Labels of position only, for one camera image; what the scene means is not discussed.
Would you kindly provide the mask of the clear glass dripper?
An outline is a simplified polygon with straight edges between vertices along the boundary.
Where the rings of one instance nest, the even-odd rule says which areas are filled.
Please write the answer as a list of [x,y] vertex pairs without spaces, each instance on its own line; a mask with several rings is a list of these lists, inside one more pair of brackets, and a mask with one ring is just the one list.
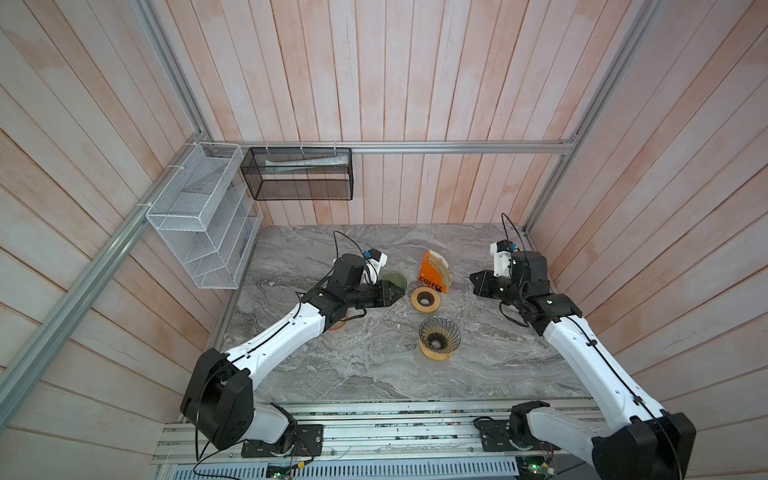
[[461,344],[458,325],[443,316],[424,320],[419,327],[419,342],[435,351],[457,350]]

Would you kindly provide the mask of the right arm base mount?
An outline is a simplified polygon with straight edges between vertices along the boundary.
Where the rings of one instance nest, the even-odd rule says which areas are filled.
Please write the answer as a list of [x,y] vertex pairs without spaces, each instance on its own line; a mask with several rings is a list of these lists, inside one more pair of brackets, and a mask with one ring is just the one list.
[[534,400],[513,406],[507,419],[495,420],[489,416],[475,418],[473,425],[479,432],[483,451],[558,450],[557,446],[533,437],[526,417],[532,410],[549,406],[547,402]]

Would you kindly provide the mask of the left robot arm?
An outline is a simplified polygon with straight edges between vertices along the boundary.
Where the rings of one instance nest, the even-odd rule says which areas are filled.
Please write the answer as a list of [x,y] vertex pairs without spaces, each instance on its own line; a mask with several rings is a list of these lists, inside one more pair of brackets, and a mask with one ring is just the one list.
[[362,318],[403,298],[407,280],[383,274],[387,256],[370,250],[343,254],[329,272],[283,318],[254,338],[225,352],[214,348],[198,359],[180,412],[218,450],[261,442],[284,453],[294,442],[297,421],[275,404],[257,404],[253,392],[283,360],[332,326]]

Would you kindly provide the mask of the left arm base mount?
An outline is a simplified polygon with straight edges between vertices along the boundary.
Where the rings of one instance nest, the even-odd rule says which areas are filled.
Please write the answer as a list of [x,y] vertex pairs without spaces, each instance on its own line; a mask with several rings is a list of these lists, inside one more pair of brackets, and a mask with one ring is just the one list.
[[300,423],[277,404],[257,404],[254,418],[241,438],[243,458],[308,456],[322,453],[324,426]]

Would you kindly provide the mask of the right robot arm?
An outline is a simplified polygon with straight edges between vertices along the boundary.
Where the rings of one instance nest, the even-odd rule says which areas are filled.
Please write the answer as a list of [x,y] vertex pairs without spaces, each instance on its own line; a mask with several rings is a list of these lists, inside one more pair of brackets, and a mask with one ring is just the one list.
[[510,241],[490,247],[494,266],[471,274],[473,292],[513,306],[520,325],[532,327],[566,360],[601,411],[599,430],[535,400],[510,411],[507,437],[519,451],[544,443],[592,466],[602,479],[682,479],[696,428],[683,413],[667,411],[648,394],[598,340],[582,311],[555,293],[547,260]]

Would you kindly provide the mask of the wooden ring dripper stand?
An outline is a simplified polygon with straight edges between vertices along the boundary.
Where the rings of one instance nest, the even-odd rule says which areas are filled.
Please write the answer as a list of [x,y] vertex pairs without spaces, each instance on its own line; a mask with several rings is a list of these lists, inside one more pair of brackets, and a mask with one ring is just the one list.
[[443,351],[443,350],[435,351],[430,349],[427,345],[423,343],[419,344],[419,349],[426,358],[433,361],[446,361],[455,352],[455,350],[451,350],[451,349],[448,349],[447,351]]

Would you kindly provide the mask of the orange glass pitcher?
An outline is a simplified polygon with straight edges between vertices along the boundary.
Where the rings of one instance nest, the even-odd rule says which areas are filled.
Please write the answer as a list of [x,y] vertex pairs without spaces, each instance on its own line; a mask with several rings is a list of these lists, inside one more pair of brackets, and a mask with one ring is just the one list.
[[329,328],[328,331],[335,331],[341,329],[346,324],[346,320],[342,319],[338,322],[333,323]]

